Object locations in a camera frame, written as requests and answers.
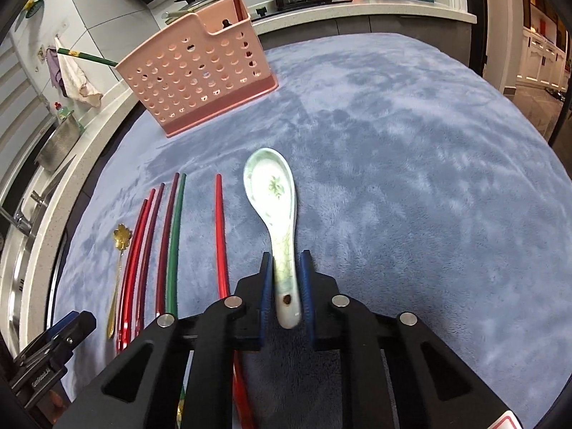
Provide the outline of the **green chopstick in basket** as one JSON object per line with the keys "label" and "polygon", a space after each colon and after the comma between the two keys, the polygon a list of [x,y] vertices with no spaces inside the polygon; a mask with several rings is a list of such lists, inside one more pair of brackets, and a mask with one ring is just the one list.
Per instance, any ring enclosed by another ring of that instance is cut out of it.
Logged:
{"label": "green chopstick in basket", "polygon": [[60,55],[64,55],[64,56],[68,56],[68,57],[72,57],[72,58],[77,58],[77,59],[83,59],[83,60],[87,60],[90,62],[95,62],[98,64],[102,64],[105,66],[109,66],[112,68],[115,68],[117,66],[117,62],[106,59],[106,58],[102,58],[100,56],[95,56],[93,54],[89,54],[89,53],[85,53],[82,51],[76,51],[76,50],[72,50],[72,49],[63,49],[63,48],[58,48],[56,49],[57,54]]}

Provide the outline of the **purple hanging cloth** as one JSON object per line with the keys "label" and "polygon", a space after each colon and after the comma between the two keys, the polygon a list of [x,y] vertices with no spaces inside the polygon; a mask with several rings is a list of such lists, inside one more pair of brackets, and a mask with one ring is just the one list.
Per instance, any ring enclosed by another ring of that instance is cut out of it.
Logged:
{"label": "purple hanging cloth", "polygon": [[67,98],[67,92],[62,77],[58,53],[54,46],[49,46],[45,50],[45,60],[46,64],[48,64],[51,85],[57,89],[64,98]]}

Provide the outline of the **steel colander bowl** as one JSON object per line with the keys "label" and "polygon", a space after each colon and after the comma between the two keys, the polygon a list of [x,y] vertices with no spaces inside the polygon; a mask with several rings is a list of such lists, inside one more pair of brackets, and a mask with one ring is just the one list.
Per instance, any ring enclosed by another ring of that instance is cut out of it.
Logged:
{"label": "steel colander bowl", "polygon": [[35,162],[45,171],[55,172],[82,134],[83,126],[70,113],[49,136]]}

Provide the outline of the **gas stove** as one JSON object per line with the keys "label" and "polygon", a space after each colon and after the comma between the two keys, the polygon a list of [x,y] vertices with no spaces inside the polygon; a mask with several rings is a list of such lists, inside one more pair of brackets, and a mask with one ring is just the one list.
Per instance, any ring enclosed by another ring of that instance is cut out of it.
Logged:
{"label": "gas stove", "polygon": [[259,18],[266,16],[293,12],[302,9],[308,9],[317,6],[325,6],[331,4],[350,3],[351,0],[273,0],[267,5],[258,7],[254,10],[254,15]]}

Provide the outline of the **lidded olive pan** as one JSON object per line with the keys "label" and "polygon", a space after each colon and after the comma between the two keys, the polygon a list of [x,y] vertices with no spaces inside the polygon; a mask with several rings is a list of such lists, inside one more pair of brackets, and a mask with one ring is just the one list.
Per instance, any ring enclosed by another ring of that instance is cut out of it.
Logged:
{"label": "lidded olive pan", "polygon": [[186,5],[181,9],[176,11],[166,11],[162,14],[161,19],[164,19],[166,24],[170,24],[173,21],[186,16],[189,13],[195,13],[207,7],[210,4],[216,3],[221,0],[177,0],[177,2],[185,2]]}

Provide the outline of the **bright red chopstick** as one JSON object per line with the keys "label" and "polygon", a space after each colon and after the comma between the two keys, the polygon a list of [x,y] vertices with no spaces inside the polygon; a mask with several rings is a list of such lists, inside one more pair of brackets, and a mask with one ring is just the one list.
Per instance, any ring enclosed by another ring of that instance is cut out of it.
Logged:
{"label": "bright red chopstick", "polygon": [[[226,254],[222,175],[220,173],[215,175],[214,223],[218,295],[220,298],[226,298],[231,295],[231,292]],[[256,424],[247,395],[241,355],[238,352],[236,352],[234,356],[233,393],[241,428],[254,429]]]}

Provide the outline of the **kitchen faucet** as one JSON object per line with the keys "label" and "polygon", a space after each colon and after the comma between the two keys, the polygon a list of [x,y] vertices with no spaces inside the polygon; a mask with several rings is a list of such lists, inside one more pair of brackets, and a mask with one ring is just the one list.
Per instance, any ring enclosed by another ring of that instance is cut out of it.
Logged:
{"label": "kitchen faucet", "polygon": [[48,209],[49,200],[46,197],[40,196],[36,191],[30,194],[36,206],[32,211],[32,215],[27,218],[22,211],[22,202],[19,203],[18,208],[14,214],[10,214],[3,206],[0,206],[1,216],[7,220],[13,227],[20,231],[24,236],[32,239],[36,237],[38,228]]}

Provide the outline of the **gold flower spoon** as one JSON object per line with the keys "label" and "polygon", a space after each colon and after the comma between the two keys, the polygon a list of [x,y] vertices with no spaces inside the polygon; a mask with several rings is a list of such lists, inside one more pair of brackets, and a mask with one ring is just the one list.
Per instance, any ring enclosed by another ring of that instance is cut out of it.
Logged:
{"label": "gold flower spoon", "polygon": [[115,331],[117,295],[118,295],[118,287],[122,270],[122,259],[124,252],[128,249],[130,245],[131,237],[132,237],[132,231],[123,224],[119,224],[113,231],[114,248],[116,248],[119,255],[115,267],[113,296],[109,305],[109,314],[108,314],[107,332],[106,332],[108,340],[113,338]]}

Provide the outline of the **steel sink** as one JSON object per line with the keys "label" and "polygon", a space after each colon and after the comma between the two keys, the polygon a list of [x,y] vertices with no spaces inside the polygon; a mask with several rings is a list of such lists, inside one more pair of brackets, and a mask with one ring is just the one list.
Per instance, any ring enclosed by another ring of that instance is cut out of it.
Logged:
{"label": "steel sink", "polygon": [[1,254],[1,333],[17,355],[46,329],[50,283],[59,241],[52,240],[51,218],[45,216],[26,236],[7,233]]}

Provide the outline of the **blue-grey fleece table mat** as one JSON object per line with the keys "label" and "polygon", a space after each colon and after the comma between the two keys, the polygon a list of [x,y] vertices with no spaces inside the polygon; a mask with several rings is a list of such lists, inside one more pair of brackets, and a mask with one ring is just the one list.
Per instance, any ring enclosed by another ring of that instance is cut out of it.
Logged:
{"label": "blue-grey fleece table mat", "polygon": [[571,181],[554,151],[493,86],[410,38],[322,38],[267,61],[271,94],[173,138],[144,114],[113,149],[57,289],[57,317],[97,320],[68,395],[113,359],[113,229],[183,173],[178,311],[203,312],[217,298],[214,180],[236,282],[270,248],[242,182],[247,158],[270,147],[296,182],[297,250],[369,310],[415,313],[536,426],[571,374]]}

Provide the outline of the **hanging white towel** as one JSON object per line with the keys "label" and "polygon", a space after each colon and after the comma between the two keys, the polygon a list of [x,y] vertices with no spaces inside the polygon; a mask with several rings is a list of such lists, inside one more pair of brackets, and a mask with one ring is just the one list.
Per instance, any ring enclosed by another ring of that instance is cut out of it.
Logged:
{"label": "hanging white towel", "polygon": [[87,79],[86,74],[71,56],[56,52],[61,78],[67,97],[89,107],[99,108],[103,94]]}

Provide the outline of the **white ceramic soup spoon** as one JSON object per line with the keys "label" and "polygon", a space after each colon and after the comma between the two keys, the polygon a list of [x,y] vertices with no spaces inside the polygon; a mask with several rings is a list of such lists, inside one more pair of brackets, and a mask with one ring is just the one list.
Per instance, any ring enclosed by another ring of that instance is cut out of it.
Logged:
{"label": "white ceramic soup spoon", "polygon": [[301,321],[301,298],[295,262],[297,195],[291,168],[276,150],[260,148],[245,163],[243,185],[271,238],[278,323],[292,329]]}

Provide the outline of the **pink perforated utensil basket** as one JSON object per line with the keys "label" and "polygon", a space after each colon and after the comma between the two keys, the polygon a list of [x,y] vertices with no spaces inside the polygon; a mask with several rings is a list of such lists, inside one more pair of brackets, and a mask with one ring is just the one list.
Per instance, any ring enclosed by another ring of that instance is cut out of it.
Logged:
{"label": "pink perforated utensil basket", "polygon": [[115,67],[167,137],[278,88],[241,0],[219,0],[167,25]]}

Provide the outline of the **maroon chopstick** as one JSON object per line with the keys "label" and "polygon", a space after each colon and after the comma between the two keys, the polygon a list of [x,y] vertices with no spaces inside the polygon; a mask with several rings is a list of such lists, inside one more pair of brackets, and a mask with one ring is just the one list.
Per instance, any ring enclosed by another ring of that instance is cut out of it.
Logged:
{"label": "maroon chopstick", "polygon": [[138,336],[144,327],[144,311],[146,311],[146,286],[147,276],[150,264],[150,255],[153,245],[153,237],[156,227],[158,212],[161,206],[162,197],[164,194],[165,184],[161,183],[158,190],[153,194],[150,206],[150,216],[148,224],[146,225],[146,232],[144,233],[143,255],[140,261],[140,272],[138,278],[138,290],[136,300],[136,313],[135,313],[135,326],[134,334]]}

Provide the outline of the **green dish soap bottle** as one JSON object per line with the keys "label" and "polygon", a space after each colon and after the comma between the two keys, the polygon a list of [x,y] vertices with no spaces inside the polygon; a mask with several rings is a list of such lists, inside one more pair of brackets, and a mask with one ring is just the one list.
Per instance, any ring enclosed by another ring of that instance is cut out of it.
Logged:
{"label": "green dish soap bottle", "polygon": [[59,102],[55,102],[53,105],[59,123],[63,122],[67,117],[73,114],[72,109],[69,109],[68,107],[60,104]]}

